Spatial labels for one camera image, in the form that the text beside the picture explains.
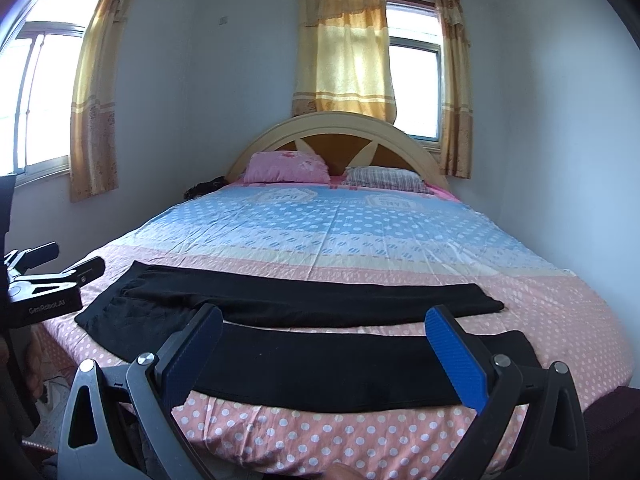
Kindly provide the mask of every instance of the striped pillow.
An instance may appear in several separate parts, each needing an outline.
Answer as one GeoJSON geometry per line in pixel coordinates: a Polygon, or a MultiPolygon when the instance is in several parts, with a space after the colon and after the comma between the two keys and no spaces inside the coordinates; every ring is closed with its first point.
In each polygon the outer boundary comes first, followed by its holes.
{"type": "Polygon", "coordinates": [[[427,187],[420,175],[414,171],[382,168],[380,166],[347,168],[347,178],[343,185],[433,194],[433,191],[427,187]]]}

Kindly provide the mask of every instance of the headboard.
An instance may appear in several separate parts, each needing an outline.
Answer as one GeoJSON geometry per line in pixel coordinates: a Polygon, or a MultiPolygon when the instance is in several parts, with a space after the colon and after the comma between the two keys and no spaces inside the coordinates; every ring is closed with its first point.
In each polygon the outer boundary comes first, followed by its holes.
{"type": "Polygon", "coordinates": [[[449,190],[437,162],[415,140],[385,121],[349,112],[317,112],[274,126],[242,152],[226,179],[237,180],[254,153],[274,150],[317,153],[332,175],[349,166],[413,170],[428,184],[449,190]]]}

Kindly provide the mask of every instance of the bed sheet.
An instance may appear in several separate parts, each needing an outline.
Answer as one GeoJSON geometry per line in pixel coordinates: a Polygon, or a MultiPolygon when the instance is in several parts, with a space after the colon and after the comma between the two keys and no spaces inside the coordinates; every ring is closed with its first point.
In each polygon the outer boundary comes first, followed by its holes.
{"type": "MultiPolygon", "coordinates": [[[[478,283],[505,309],[460,319],[475,334],[522,330],[543,367],[566,362],[583,409],[630,380],[630,346],[610,308],[582,280],[557,269],[484,215],[453,200],[336,185],[232,185],[174,206],[88,257],[103,277],[82,289],[88,305],[133,260],[273,278],[385,285],[478,283]]],[[[120,362],[68,315],[45,329],[60,361],[120,362]]],[[[423,335],[421,324],[330,329],[423,335]]],[[[274,363],[286,367],[286,362],[274,363]]],[[[292,373],[314,376],[313,363],[292,373]]],[[[265,370],[246,370],[256,383],[265,370]]],[[[386,370],[390,381],[394,371],[386,370]]],[[[314,377],[330,381],[331,377],[314,377]]],[[[504,465],[525,407],[518,407],[490,470],[504,465]]],[[[239,465],[291,475],[340,461],[369,480],[426,480],[440,469],[475,412],[463,406],[353,415],[247,406],[192,392],[173,410],[195,445],[239,465]]]]}

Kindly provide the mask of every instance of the white wall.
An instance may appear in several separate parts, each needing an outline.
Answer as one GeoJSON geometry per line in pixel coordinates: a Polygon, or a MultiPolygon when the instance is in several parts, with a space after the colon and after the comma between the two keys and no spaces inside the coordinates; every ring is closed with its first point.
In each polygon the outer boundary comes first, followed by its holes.
{"type": "MultiPolygon", "coordinates": [[[[497,15],[488,1],[463,0],[472,41],[474,174],[452,179],[452,188],[496,218],[506,129],[497,15]]],[[[194,183],[225,174],[251,140],[290,118],[297,22],[298,0],[198,0],[190,79],[194,183]],[[219,25],[223,16],[228,22],[219,25]]]]}
{"type": "Polygon", "coordinates": [[[640,363],[640,51],[606,0],[512,0],[505,10],[499,224],[587,281],[640,363]]]}
{"type": "Polygon", "coordinates": [[[8,249],[57,241],[49,268],[61,269],[181,199],[192,15],[193,0],[134,0],[116,81],[119,189],[72,204],[68,176],[17,188],[8,249]]]}

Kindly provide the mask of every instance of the gold curtain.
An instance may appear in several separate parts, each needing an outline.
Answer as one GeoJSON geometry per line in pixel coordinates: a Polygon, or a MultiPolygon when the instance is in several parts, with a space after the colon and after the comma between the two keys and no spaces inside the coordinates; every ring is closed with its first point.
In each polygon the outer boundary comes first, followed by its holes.
{"type": "Polygon", "coordinates": [[[99,0],[82,40],[71,105],[71,201],[118,187],[115,75],[131,0],[99,0]]]}
{"type": "Polygon", "coordinates": [[[396,120],[386,0],[300,0],[292,112],[321,111],[396,120]]]}
{"type": "Polygon", "coordinates": [[[464,14],[460,0],[436,0],[435,4],[442,25],[444,65],[440,171],[471,178],[473,109],[464,14]]]}

